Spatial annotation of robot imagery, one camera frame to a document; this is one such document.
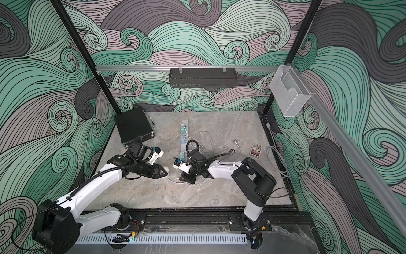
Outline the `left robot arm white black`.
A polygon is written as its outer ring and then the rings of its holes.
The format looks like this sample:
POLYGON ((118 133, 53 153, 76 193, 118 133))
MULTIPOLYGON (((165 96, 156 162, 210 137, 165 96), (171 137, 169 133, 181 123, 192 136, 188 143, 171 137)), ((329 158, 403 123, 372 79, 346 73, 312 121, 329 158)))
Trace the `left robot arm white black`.
POLYGON ((112 157, 94 176, 56 201, 45 200, 36 216, 32 239, 53 254, 64 254, 78 239, 101 229, 115 227, 126 230, 131 224, 129 209, 113 203, 102 210, 83 214, 87 206, 105 190, 122 179, 164 178, 166 167, 156 163, 164 152, 134 142, 123 155, 112 157))

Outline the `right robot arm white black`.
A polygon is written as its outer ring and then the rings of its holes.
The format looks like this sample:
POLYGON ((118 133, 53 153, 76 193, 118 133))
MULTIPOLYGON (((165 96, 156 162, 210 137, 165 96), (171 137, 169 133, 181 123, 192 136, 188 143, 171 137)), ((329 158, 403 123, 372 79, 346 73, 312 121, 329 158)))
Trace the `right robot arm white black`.
POLYGON ((221 160, 222 157, 233 155, 234 149, 230 149, 228 153, 205 157, 200 153, 198 142, 189 140, 185 151, 187 161, 177 158, 173 163, 173 168, 182 171, 179 180, 191 185, 195 184, 198 176, 233 180, 247 198, 242 215, 244 227, 250 231, 260 228, 260 215, 277 185, 276 179, 251 157, 237 162, 221 160))

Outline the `white power strip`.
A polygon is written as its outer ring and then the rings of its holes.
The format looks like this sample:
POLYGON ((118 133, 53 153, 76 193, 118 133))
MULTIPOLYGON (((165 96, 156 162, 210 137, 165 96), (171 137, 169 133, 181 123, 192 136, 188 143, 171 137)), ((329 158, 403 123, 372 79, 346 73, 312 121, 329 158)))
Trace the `white power strip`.
POLYGON ((188 142, 188 120, 183 119, 180 127, 180 159, 185 161, 187 159, 186 144, 188 142))

